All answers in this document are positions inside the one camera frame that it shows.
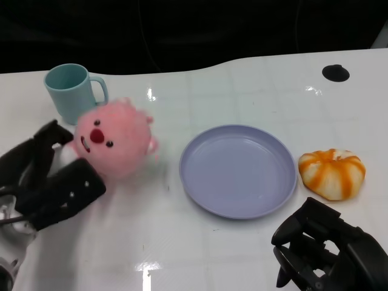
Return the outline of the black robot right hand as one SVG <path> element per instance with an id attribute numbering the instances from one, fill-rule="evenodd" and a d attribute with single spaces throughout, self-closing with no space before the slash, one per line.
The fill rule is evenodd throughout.
<path id="1" fill-rule="evenodd" d="M 340 212 L 307 198 L 272 236 L 276 286 L 300 290 L 387 290 L 387 253 Z"/>

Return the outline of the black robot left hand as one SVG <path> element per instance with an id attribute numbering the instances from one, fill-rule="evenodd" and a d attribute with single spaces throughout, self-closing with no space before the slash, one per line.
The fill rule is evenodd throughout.
<path id="1" fill-rule="evenodd" d="M 86 159 L 55 165 L 72 141 L 73 134 L 52 120 L 1 156 L 1 197 L 12 199 L 2 226 L 20 222 L 42 230 L 77 215 L 105 193 L 103 179 Z"/>

